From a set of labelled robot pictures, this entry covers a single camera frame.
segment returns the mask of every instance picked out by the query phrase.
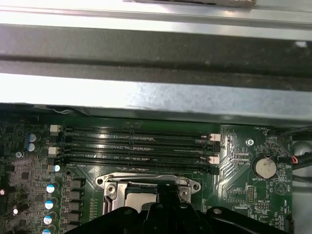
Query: metal panel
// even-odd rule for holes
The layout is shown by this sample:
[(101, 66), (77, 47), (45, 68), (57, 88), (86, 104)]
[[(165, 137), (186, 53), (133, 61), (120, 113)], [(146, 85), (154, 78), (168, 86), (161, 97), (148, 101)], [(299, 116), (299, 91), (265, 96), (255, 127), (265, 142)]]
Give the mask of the metal panel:
[(310, 92), (12, 74), (0, 74), (0, 78), (6, 80), (0, 93), (2, 103), (207, 114), (219, 117), (219, 122), (239, 116), (312, 120)]

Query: ram slot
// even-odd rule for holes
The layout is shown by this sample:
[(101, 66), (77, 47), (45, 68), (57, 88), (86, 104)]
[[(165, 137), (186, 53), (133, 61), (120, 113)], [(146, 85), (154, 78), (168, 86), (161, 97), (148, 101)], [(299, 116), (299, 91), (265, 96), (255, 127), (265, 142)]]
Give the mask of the ram slot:
[(208, 140), (209, 134), (181, 134), (181, 133), (167, 133), (167, 132), (151, 132), (140, 131), (136, 129), (108, 129), (108, 128), (65, 128), (65, 135), (68, 136), (88, 136), (93, 138), (101, 137), (136, 137), (150, 138), (150, 139), (190, 139), (190, 140)]
[(69, 145), (71, 150), (84, 150), (92, 152), (92, 149), (106, 149), (106, 150), (127, 150), (127, 151), (158, 151), (158, 152), (189, 152), (203, 154), (205, 148), (193, 147), (171, 147), (171, 146), (151, 146), (151, 145), (137, 145), (137, 144), (93, 144), (83, 141), (75, 141)]
[(205, 145), (208, 145), (209, 143), (206, 142), (174, 142), (174, 141), (144, 141), (144, 140), (130, 140), (130, 139), (104, 139), (104, 138), (84, 138), (84, 137), (66, 137), (65, 142), (69, 143), (76, 143), (76, 142), (90, 142), (90, 143), (114, 143), (114, 144), (126, 144), (126, 143), (132, 143), (132, 144), (140, 144), (140, 145), (163, 145), (163, 146), (187, 146), (187, 147), (203, 147)]
[(156, 162), (140, 162), (140, 161), (124, 161), (124, 160), (111, 160), (102, 158), (80, 158), (80, 157), (60, 157), (64, 160), (64, 163), (86, 163), (86, 164), (97, 164), (97, 165), (110, 165), (119, 167), (141, 167), (141, 168), (168, 168), (168, 169), (190, 169), (198, 171), (206, 171), (210, 169), (209, 165), (206, 164), (190, 164), (190, 163), (156, 163)]
[(76, 157), (76, 158), (100, 158), (100, 159), (111, 159), (111, 160), (124, 160), (124, 161), (143, 161), (143, 162), (163, 162), (163, 163), (190, 163), (190, 164), (208, 164), (208, 158), (197, 155), (197, 157), (187, 158), (187, 157), (165, 157), (165, 156), (141, 156), (141, 155), (113, 155), (113, 154), (103, 154), (94, 155), (86, 153), (71, 152), (65, 154), (66, 157)]

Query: mounting screw hole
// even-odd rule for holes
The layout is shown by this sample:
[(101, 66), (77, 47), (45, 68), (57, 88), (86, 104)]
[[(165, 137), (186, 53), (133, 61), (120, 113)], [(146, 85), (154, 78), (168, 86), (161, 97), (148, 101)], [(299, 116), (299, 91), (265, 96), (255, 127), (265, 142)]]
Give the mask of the mounting screw hole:
[(198, 184), (193, 185), (193, 189), (198, 190), (199, 189), (199, 185)]

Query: dimm slot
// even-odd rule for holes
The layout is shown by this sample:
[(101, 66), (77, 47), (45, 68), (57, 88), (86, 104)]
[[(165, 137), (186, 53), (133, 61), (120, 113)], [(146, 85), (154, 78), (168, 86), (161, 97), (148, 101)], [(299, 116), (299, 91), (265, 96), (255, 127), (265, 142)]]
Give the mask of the dimm slot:
[(64, 154), (66, 157), (82, 157), (82, 158), (101, 158), (113, 160), (128, 160), (128, 161), (146, 161), (146, 162), (164, 162), (164, 163), (191, 163), (191, 164), (208, 164), (204, 157), (197, 158), (176, 158), (162, 156), (138, 156), (138, 155), (93, 155), (71, 152)]
[(189, 164), (189, 163), (155, 163), (155, 162), (138, 162), (138, 161), (123, 161), (123, 160), (110, 160), (100, 158), (80, 158), (80, 157), (60, 157), (64, 160), (64, 163), (88, 163), (97, 165), (114, 165), (114, 166), (132, 166), (132, 167), (153, 167), (153, 168), (169, 168), (169, 169), (192, 169), (206, 171), (210, 168), (209, 165), (205, 164)]
[(162, 138), (170, 138), (175, 137), (176, 139), (205, 139), (208, 138), (209, 134), (183, 134), (183, 133), (168, 133), (168, 132), (151, 132), (151, 131), (142, 131), (137, 129), (109, 129), (109, 128), (82, 128), (82, 127), (68, 127), (65, 128), (66, 134), (68, 133), (76, 133), (76, 134), (108, 134), (112, 133), (114, 135), (117, 134), (132, 134), (138, 137), (162, 137)]
[(171, 146), (151, 146), (136, 144), (92, 144), (85, 142), (72, 142), (66, 146), (70, 146), (72, 150), (77, 149), (111, 149), (111, 150), (129, 150), (129, 151), (169, 151), (169, 152), (190, 152), (203, 153), (204, 148), (192, 147), (171, 147)]
[(205, 145), (209, 145), (208, 142), (173, 142), (173, 141), (136, 141), (136, 140), (126, 140), (126, 139), (99, 139), (99, 138), (83, 138), (83, 137), (74, 137), (72, 139), (66, 138), (66, 142), (76, 143), (76, 142), (86, 142), (86, 143), (114, 143), (114, 144), (140, 144), (140, 145), (159, 145), (159, 146), (188, 146), (191, 148), (203, 147)]

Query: gray metal surface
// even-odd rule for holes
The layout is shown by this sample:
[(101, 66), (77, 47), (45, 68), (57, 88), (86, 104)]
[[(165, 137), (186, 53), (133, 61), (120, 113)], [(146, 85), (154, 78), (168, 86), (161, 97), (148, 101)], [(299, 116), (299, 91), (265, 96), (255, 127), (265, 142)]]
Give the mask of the gray metal surface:
[(2, 103), (207, 114), (219, 122), (234, 122), (239, 117), (312, 120), (310, 92), (13, 74), (0, 74), (0, 78), (6, 80), (1, 85)]
[(136, 2), (6, 2), (0, 23), (311, 40), (309, 12)]

